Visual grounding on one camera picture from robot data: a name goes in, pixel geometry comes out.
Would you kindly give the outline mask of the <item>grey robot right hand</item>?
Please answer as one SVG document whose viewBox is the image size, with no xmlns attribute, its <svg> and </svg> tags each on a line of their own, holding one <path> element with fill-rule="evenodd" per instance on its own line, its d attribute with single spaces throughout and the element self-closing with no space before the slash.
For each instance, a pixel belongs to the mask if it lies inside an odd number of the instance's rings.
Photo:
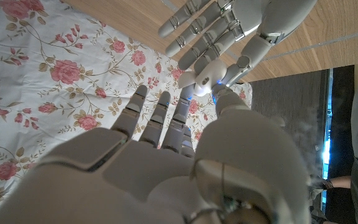
<svg viewBox="0 0 358 224">
<path fill-rule="evenodd" d="M 309 223 L 310 181 L 291 137 L 225 85 L 196 146 L 183 90 L 169 128 L 163 92 L 138 140 L 139 86 L 109 129 L 94 128 L 38 161 L 0 206 L 0 223 Z"/>
</svg>

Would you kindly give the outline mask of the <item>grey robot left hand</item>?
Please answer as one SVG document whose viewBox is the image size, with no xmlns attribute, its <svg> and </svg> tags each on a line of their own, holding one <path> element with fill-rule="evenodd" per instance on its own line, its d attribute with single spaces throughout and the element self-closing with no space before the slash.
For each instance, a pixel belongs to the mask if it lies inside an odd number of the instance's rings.
<svg viewBox="0 0 358 224">
<path fill-rule="evenodd" d="M 161 25 L 158 35 L 165 38 L 189 21 L 166 55 L 172 57 L 191 44 L 178 61 L 179 68 L 193 66 L 193 81 L 200 88 L 212 73 L 217 83 L 231 86 L 291 35 L 315 4 L 316 0 L 187 0 Z"/>
</svg>

